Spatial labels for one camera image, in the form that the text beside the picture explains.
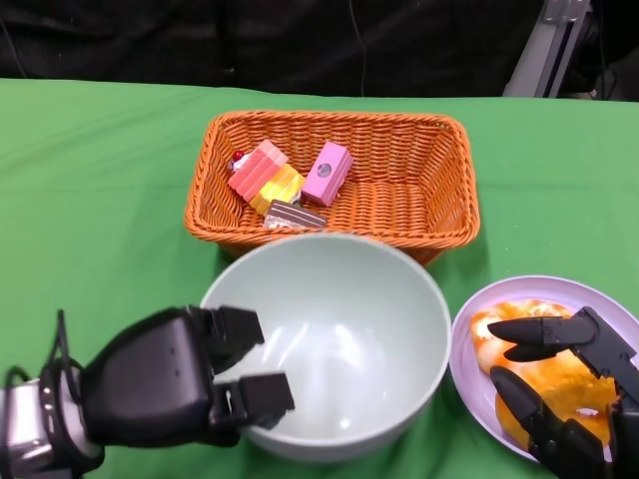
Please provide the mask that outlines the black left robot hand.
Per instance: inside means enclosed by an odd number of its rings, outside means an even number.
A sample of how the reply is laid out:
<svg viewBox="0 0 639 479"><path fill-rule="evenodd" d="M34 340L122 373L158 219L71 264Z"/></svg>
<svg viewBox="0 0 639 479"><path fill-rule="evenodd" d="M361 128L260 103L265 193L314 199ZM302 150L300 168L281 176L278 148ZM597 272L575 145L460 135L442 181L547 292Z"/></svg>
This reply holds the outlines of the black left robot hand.
<svg viewBox="0 0 639 479"><path fill-rule="evenodd" d="M104 446L238 444L295 408L282 372L221 380L265 341L258 315L230 306L171 307L128 327L82 371L88 437Z"/></svg>

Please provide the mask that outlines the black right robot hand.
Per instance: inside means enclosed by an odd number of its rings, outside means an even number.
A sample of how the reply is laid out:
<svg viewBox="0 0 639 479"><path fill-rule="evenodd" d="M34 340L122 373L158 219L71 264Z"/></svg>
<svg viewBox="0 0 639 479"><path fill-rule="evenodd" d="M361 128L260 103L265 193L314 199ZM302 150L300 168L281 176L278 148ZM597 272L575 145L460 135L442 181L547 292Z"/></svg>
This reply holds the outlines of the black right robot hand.
<svg viewBox="0 0 639 479"><path fill-rule="evenodd" d="M610 463L603 443L574 419L561 420L522 377L503 366L490 380L505 407L528 434L528 452L558 478L636 478L638 476L638 369L636 351L593 308L570 319L550 316L492 323L489 331L513 346L513 362L548 359L568 350L595 376L614 381L616 400L606 407Z"/></svg>

